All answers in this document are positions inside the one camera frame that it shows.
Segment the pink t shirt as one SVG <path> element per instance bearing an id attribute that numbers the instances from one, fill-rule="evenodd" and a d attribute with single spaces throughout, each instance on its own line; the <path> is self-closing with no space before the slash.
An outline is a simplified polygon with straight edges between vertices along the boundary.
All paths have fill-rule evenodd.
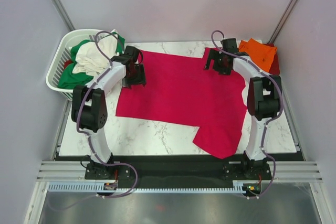
<path id="1" fill-rule="evenodd" d="M 244 78 L 205 70 L 206 56 L 150 51 L 143 56 L 146 85 L 122 88 L 116 115 L 197 126 L 197 147 L 221 159 L 234 155 L 247 112 Z"/>

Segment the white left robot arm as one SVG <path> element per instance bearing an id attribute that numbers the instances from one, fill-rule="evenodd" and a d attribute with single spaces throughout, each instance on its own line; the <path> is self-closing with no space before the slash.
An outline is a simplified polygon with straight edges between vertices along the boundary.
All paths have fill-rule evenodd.
<path id="1" fill-rule="evenodd" d="M 120 56 L 109 59 L 108 66 L 84 86 L 77 85 L 72 92 L 71 119 L 77 132 L 87 137 L 91 160 L 99 163 L 97 173 L 111 178 L 115 165 L 108 147 L 104 126 L 108 119 L 106 95 L 121 82 L 123 87 L 146 85 L 143 53 L 133 46 L 126 46 Z"/>

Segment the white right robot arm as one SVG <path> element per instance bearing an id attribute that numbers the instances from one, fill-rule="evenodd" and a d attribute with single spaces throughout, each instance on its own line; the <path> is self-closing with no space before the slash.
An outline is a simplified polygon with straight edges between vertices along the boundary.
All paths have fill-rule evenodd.
<path id="1" fill-rule="evenodd" d="M 223 75 L 235 71 L 248 83 L 246 105 L 251 116 L 251 130 L 245 155 L 250 161 L 241 164 L 240 172 L 251 179 L 259 173 L 255 161 L 267 157 L 265 143 L 269 123 L 283 113 L 281 78 L 264 72 L 246 52 L 239 52 L 235 38 L 224 38 L 220 43 L 221 47 L 214 44 L 215 48 L 209 51 L 204 69 L 213 68 Z"/>

